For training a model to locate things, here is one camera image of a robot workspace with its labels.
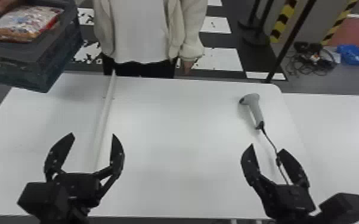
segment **black pants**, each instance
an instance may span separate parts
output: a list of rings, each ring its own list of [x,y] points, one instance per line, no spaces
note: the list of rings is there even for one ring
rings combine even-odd
[[[175,65],[177,58],[165,60],[157,63],[141,64],[138,62],[128,62],[119,64],[114,59],[102,54],[103,72],[105,76],[111,76],[113,70],[116,71],[117,76],[129,77],[149,77],[149,78],[166,78],[173,79],[175,73]]]

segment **stanchion post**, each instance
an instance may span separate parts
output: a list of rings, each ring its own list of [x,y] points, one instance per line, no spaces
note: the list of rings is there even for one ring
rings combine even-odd
[[[249,24],[253,24],[253,22],[255,21],[256,13],[258,12],[260,2],[261,2],[261,0],[255,0],[255,3],[252,8],[252,12],[250,12],[250,16],[248,19]]]
[[[238,20],[239,26],[241,26],[244,29],[257,29],[258,24],[256,23],[256,13],[258,12],[259,6],[260,6],[261,0],[255,0],[255,3],[253,4],[252,11],[250,12],[250,16],[248,20],[245,20],[244,18]]]
[[[252,46],[268,46],[270,44],[269,37],[264,33],[264,24],[267,21],[273,3],[274,0],[268,0],[257,28],[252,30],[244,30],[242,32],[242,39],[244,42]]]
[[[255,36],[258,37],[264,30],[264,24],[267,21],[268,14],[270,13],[271,7],[273,6],[274,0],[268,0],[266,7],[264,8],[264,12],[262,15],[262,19],[260,20],[259,28],[255,33]]]
[[[308,3],[306,4],[301,16],[299,17],[298,21],[295,24],[295,27],[292,29],[292,32],[289,35],[288,40],[286,41],[283,49],[281,50],[280,54],[278,55],[278,58],[277,58],[275,66],[273,67],[273,70],[268,74],[264,83],[271,83],[271,81],[273,80],[273,77],[274,77],[275,73],[277,72],[277,69],[281,66],[281,62],[284,60],[285,56],[287,55],[288,50],[292,46],[293,41],[295,40],[295,38],[298,35],[302,26],[304,25],[306,19],[308,18],[309,14],[312,11],[313,6],[316,2],[317,2],[317,0],[309,0]]]

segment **black crate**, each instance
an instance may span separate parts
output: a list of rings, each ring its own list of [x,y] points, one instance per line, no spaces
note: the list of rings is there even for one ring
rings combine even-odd
[[[0,42],[0,83],[46,93],[82,46],[83,39],[73,1],[32,2],[59,7],[64,12],[58,18],[58,26],[43,32],[31,43]]]

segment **food package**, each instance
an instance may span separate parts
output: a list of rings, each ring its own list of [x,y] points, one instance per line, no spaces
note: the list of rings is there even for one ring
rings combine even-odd
[[[31,42],[55,25],[61,8],[22,5],[0,18],[0,41]]]

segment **blue plastic bag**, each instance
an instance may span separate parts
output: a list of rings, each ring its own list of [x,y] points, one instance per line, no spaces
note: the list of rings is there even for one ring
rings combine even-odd
[[[341,54],[342,61],[352,66],[359,66],[359,47],[356,45],[339,45],[337,53]]]

